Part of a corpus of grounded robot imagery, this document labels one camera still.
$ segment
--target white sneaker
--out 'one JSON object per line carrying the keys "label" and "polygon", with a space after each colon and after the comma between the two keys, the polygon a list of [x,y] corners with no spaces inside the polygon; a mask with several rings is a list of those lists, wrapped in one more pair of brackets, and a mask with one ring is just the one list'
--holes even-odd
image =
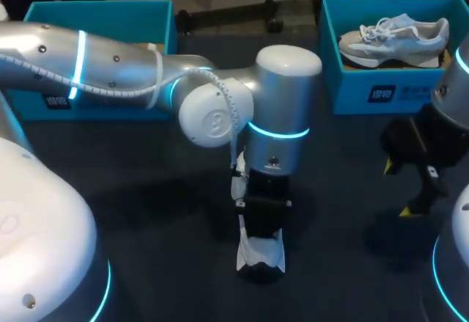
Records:
{"label": "white sneaker", "polygon": [[421,23],[402,14],[344,34],[339,38],[339,50],[343,57],[361,67],[375,68],[388,60],[414,67],[439,67],[439,56],[448,39],[449,22],[445,18]]}

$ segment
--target blue light strip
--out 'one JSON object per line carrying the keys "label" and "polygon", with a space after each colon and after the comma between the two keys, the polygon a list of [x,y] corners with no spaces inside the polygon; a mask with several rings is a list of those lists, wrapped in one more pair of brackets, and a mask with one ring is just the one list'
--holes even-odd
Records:
{"label": "blue light strip", "polygon": [[459,55],[459,48],[456,50],[455,56],[456,56],[457,62],[459,63],[459,66],[460,66],[462,69],[464,69],[464,71],[465,71],[466,73],[469,74],[469,67],[466,65],[466,63],[464,63],[464,61],[462,60],[461,56]]}
{"label": "blue light strip", "polygon": [[[78,31],[78,48],[76,52],[76,62],[75,62],[75,73],[73,74],[72,81],[80,84],[81,81],[81,71],[83,70],[83,63],[85,59],[85,48],[86,48],[86,33],[85,31]],[[68,98],[70,100],[76,97],[78,89],[72,87]]]}
{"label": "blue light strip", "polygon": [[261,133],[265,136],[273,137],[274,139],[298,139],[300,137],[305,136],[309,132],[308,128],[305,131],[302,131],[301,133],[271,133],[269,131],[265,131],[261,128],[256,127],[252,122],[249,122],[248,124],[253,130],[257,131],[258,133]]}
{"label": "blue light strip", "polygon": [[443,291],[443,289],[441,287],[440,281],[438,280],[437,267],[435,265],[435,253],[437,251],[437,244],[438,244],[439,239],[440,239],[440,237],[438,237],[437,241],[435,242],[435,247],[433,248],[433,256],[432,256],[433,275],[435,276],[435,281],[437,283],[438,289],[440,290],[441,296],[446,301],[448,306],[453,310],[454,314],[457,317],[459,317],[459,319],[462,322],[468,322],[468,320],[466,320],[464,317],[462,317],[462,315],[458,312],[458,310],[456,310],[456,307],[454,307],[453,304],[449,301],[448,297],[446,296],[445,292]]}
{"label": "blue light strip", "polygon": [[100,313],[104,308],[104,305],[106,304],[106,300],[108,299],[109,295],[109,289],[111,288],[111,264],[108,261],[108,285],[106,286],[106,292],[104,293],[103,300],[101,301],[101,305],[97,308],[97,311],[93,318],[89,320],[89,322],[95,322],[98,317],[100,317]]}
{"label": "blue light strip", "polygon": [[[213,70],[211,67],[200,67],[199,69],[202,69],[202,70]],[[173,82],[173,85],[171,86],[171,89],[169,90],[169,105],[171,106],[171,108],[173,108],[173,93],[174,93],[174,89],[176,88],[177,86],[177,83],[181,80],[181,78],[177,79],[175,82]]]}

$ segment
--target shoelace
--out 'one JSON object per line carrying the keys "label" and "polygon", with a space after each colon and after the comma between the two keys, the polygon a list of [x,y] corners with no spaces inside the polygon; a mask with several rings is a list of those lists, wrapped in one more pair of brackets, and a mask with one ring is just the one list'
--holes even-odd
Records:
{"label": "shoelace", "polygon": [[389,18],[381,18],[376,26],[364,26],[360,25],[360,35],[361,38],[365,41],[370,43],[373,40],[376,40],[379,37],[384,37],[384,38],[394,38],[398,32],[402,32],[404,30],[411,29],[412,32],[416,37],[418,37],[418,31],[417,28],[414,26],[406,26],[402,27],[401,29],[386,29],[382,27],[382,24],[385,23],[387,20],[390,20]]}

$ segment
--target printed logo on box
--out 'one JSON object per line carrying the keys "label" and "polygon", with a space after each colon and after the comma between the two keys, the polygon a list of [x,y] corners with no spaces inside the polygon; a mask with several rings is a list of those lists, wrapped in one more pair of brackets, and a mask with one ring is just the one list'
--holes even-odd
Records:
{"label": "printed logo on box", "polygon": [[396,85],[374,85],[369,93],[369,103],[391,102],[393,100]]}
{"label": "printed logo on box", "polygon": [[397,100],[413,100],[413,101],[430,101],[430,92],[432,88],[429,86],[404,86],[400,89]]}
{"label": "printed logo on box", "polygon": [[70,101],[62,96],[43,95],[43,100],[48,109],[71,109]]}

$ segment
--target yellow tip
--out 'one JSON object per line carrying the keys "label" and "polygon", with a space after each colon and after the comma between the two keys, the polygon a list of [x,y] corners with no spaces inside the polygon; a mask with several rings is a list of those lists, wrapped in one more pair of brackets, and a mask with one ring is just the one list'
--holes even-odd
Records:
{"label": "yellow tip", "polygon": [[384,167],[384,175],[388,174],[389,169],[393,166],[393,162],[391,159],[388,157],[388,160],[386,161],[386,167]]}
{"label": "yellow tip", "polygon": [[399,214],[399,217],[420,217],[420,216],[421,214],[410,212],[410,209],[408,207],[404,208],[401,214]]}

